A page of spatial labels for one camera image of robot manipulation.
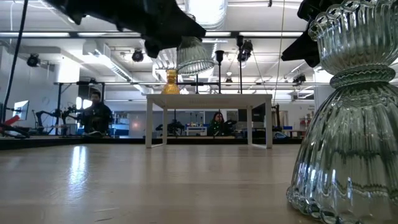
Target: person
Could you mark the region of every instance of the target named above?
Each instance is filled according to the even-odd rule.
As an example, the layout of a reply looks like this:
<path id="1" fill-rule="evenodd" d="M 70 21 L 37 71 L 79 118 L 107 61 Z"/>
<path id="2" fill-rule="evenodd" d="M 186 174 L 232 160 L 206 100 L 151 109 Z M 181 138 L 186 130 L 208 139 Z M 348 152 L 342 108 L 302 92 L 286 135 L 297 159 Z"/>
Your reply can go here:
<path id="1" fill-rule="evenodd" d="M 210 126 L 207 131 L 209 136 L 219 136 L 222 135 L 224 126 L 224 117 L 220 112 L 216 112 L 213 119 L 210 121 Z"/>
<path id="2" fill-rule="evenodd" d="M 85 126 L 85 133 L 94 132 L 106 134 L 109 123 L 112 122 L 112 111 L 101 101 L 101 93 L 94 91 L 91 94 L 93 104 L 84 109 L 81 123 Z"/>

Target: clear glass object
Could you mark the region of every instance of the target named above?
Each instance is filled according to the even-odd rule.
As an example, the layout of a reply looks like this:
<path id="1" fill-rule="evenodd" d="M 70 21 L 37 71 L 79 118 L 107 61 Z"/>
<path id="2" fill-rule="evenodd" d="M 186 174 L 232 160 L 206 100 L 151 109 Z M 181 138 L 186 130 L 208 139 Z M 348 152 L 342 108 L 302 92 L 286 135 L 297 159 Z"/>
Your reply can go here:
<path id="1" fill-rule="evenodd" d="M 214 67 L 201 41 L 196 37 L 182 37 L 177 48 L 177 70 L 179 75 L 196 75 Z"/>
<path id="2" fill-rule="evenodd" d="M 167 84 L 164 85 L 162 94 L 180 94 L 180 89 L 175 83 L 176 80 L 177 80 L 177 71 L 167 70 Z"/>
<path id="3" fill-rule="evenodd" d="M 332 5 L 308 34 L 336 90 L 303 140 L 288 201 L 328 224 L 398 223 L 397 2 Z"/>

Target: gold vase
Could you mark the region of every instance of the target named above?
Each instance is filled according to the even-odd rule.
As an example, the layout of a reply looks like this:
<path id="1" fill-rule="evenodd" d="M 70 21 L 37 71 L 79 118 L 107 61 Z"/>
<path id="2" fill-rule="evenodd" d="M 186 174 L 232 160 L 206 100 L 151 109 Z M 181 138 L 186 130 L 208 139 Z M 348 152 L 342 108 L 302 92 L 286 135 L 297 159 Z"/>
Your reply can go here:
<path id="1" fill-rule="evenodd" d="M 162 94 L 180 94 L 180 89 L 175 84 L 176 79 L 177 71 L 167 70 L 167 84 L 163 87 Z"/>

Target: table leg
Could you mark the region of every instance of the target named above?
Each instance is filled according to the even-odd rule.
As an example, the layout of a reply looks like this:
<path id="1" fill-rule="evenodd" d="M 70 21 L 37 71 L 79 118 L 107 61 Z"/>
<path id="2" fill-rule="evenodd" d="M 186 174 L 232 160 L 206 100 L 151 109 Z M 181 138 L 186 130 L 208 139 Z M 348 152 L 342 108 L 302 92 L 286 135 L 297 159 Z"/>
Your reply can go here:
<path id="1" fill-rule="evenodd" d="M 266 101 L 266 144 L 267 149 L 272 149 L 272 105 L 271 100 Z"/>
<path id="2" fill-rule="evenodd" d="M 167 108 L 163 108 L 163 142 L 167 144 Z"/>
<path id="3" fill-rule="evenodd" d="M 252 127 L 251 127 L 251 110 L 252 110 L 252 107 L 248 106 L 247 121 L 248 121 L 248 144 L 249 145 L 253 144 L 253 131 L 252 131 Z"/>
<path id="4" fill-rule="evenodd" d="M 147 125 L 146 125 L 146 134 L 145 134 L 145 145 L 146 148 L 152 147 L 152 109 L 154 107 L 154 102 L 150 99 L 147 99 Z"/>

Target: computer monitor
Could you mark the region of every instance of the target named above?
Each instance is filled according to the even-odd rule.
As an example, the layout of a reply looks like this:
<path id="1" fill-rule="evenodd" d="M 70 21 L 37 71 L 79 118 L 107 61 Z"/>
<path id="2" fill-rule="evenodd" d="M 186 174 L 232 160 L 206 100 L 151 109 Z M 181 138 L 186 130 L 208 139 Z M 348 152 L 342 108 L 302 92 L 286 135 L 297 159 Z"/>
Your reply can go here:
<path id="1" fill-rule="evenodd" d="M 12 116 L 18 115 L 19 120 L 26 120 L 28 107 L 29 107 L 29 100 L 14 103 L 14 112 Z"/>
<path id="2" fill-rule="evenodd" d="M 251 121 L 253 122 L 264 122 L 264 116 L 266 115 L 266 104 L 253 108 L 251 111 Z M 247 121 L 248 112 L 247 110 L 238 110 L 238 121 Z"/>

